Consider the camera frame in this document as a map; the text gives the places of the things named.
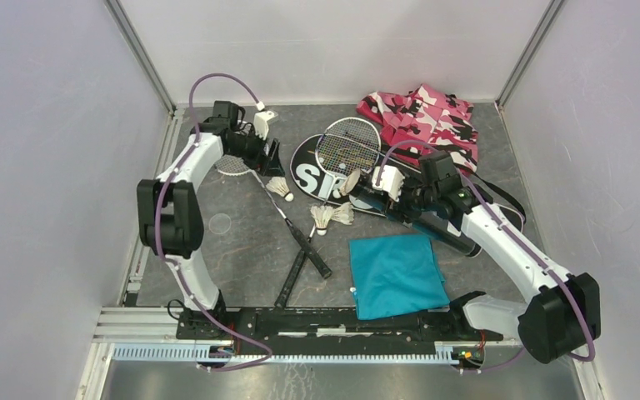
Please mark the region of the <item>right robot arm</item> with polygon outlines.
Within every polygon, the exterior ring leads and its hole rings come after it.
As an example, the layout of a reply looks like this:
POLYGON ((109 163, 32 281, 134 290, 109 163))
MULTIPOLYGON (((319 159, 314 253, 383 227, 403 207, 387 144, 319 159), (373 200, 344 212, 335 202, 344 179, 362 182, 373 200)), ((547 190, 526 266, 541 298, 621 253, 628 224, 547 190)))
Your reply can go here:
POLYGON ((447 154, 428 154, 420 164, 419 189, 404 188, 403 175, 389 172, 384 162, 375 167, 372 186, 387 193, 402 213, 435 211, 456 224, 511 278, 523 298, 512 302, 477 294, 463 300, 447 319, 449 332, 459 340, 480 330, 515 338, 540 363, 564 355, 593 361, 600 334, 597 281, 587 273, 574 275, 544 254, 447 154))

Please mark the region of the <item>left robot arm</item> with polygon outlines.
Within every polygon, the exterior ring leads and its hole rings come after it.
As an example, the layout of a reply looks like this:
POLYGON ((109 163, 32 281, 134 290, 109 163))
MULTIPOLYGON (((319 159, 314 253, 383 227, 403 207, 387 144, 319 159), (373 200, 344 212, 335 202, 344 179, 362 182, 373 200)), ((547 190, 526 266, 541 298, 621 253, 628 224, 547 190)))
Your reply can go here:
POLYGON ((211 279, 202 255, 204 223, 198 189, 214 164, 225 156, 268 178, 284 177, 280 142, 268 136, 277 113, 257 104, 252 121, 234 102, 216 101, 211 116, 191 114, 192 131, 181 153, 154 179, 136 189, 142 244, 171 269, 186 308, 200 312, 196 327, 208 339, 228 330, 223 295, 211 279))

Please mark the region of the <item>shuttlecock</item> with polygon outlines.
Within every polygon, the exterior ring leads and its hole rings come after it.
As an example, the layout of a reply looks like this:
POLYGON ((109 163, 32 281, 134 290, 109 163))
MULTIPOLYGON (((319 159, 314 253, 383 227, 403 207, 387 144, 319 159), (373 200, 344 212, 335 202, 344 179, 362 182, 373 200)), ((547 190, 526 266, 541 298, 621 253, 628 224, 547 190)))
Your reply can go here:
POLYGON ((328 205, 313 205, 310 213, 314 221, 317 235, 324 236, 328 230, 328 224, 332 221, 334 208, 328 205))
POLYGON ((272 177, 265 184, 265 188, 271 192, 280 196, 286 202, 291 202, 294 199, 294 195, 291 192, 288 181, 285 177, 272 177))
POLYGON ((354 221, 353 205, 350 202, 345 202, 342 205, 334 208, 332 211, 331 220, 343 225, 352 225, 354 221))

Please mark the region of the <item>black shuttlecock tube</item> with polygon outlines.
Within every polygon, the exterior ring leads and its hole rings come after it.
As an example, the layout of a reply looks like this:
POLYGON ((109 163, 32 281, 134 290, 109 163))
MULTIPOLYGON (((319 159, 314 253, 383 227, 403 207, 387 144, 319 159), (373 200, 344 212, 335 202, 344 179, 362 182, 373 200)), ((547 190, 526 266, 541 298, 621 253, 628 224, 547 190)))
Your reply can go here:
POLYGON ((394 202, 386 191, 373 186, 372 172, 355 170, 335 192, 357 199, 387 220, 445 243, 468 258, 476 257, 482 250, 472 239, 463 235, 448 220, 440 218, 435 212, 407 210, 398 202, 394 202))

